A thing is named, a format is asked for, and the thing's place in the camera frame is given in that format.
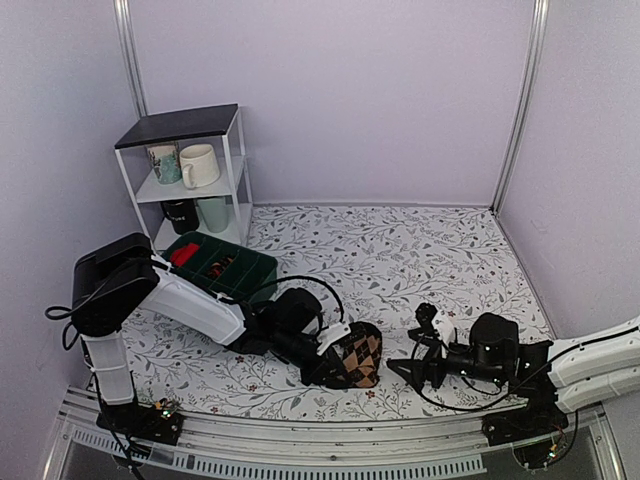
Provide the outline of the brown argyle sock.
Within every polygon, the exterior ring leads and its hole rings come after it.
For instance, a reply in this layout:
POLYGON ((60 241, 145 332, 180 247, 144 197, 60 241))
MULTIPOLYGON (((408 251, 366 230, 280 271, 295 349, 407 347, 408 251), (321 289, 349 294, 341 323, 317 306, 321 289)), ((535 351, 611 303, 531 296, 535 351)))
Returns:
POLYGON ((349 327, 350 333, 338 342, 342 348, 339 356, 344 367, 340 379, 347 389, 375 387, 380 380, 382 334, 369 322, 354 322, 349 327))

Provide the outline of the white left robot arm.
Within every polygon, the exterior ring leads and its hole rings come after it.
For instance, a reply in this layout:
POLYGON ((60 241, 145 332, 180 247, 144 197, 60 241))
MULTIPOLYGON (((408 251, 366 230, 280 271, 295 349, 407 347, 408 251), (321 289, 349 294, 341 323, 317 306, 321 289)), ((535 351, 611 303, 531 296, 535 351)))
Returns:
POLYGON ((176 320, 242 355, 271 352, 297 366, 305 384, 348 387, 334 348, 349 327, 321 325, 321 305, 307 290, 276 295, 276 286, 287 280, 255 271, 273 258, 200 237, 194 255, 178 264, 187 245, 179 240, 160 255, 146 235, 132 233, 73 267, 71 324, 86 345, 111 419, 126 433, 141 433, 149 423, 146 408, 136 402, 122 338, 124 322, 137 309, 176 320), (306 330, 311 322, 320 324, 315 333, 306 330))

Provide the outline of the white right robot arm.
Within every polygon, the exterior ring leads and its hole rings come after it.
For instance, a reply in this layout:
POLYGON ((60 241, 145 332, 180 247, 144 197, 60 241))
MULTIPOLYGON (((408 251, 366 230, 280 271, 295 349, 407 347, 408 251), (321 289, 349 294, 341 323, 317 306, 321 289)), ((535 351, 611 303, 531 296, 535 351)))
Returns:
POLYGON ((481 314, 461 343, 445 315, 420 304, 416 328, 408 335, 424 355, 390 359, 387 367, 417 394, 439 389, 447 376, 490 382, 496 406, 510 396, 527 399, 517 427, 537 436, 563 414, 639 388, 639 320, 632 318, 594 334, 523 343, 517 322, 494 313, 481 314))

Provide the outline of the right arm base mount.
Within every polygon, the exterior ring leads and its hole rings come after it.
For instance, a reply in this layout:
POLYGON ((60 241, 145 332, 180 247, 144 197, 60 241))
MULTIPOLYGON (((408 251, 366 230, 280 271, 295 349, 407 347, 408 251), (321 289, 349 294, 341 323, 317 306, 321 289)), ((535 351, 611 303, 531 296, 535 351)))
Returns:
POLYGON ((485 415, 482 433, 490 446, 526 441, 512 449, 516 462, 525 470, 546 469, 559 462, 572 448, 567 439, 567 415, 554 403, 530 400, 523 408, 485 415))

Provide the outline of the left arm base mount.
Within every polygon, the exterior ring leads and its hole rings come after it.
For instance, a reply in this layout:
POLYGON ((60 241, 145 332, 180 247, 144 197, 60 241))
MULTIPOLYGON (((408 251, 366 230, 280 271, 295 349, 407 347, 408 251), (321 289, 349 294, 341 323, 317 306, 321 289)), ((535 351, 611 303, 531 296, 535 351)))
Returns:
POLYGON ((122 405, 107 405, 99 401, 97 425, 128 437, 171 446, 178 444, 184 416, 176 401, 161 399, 153 405, 137 401, 122 405))

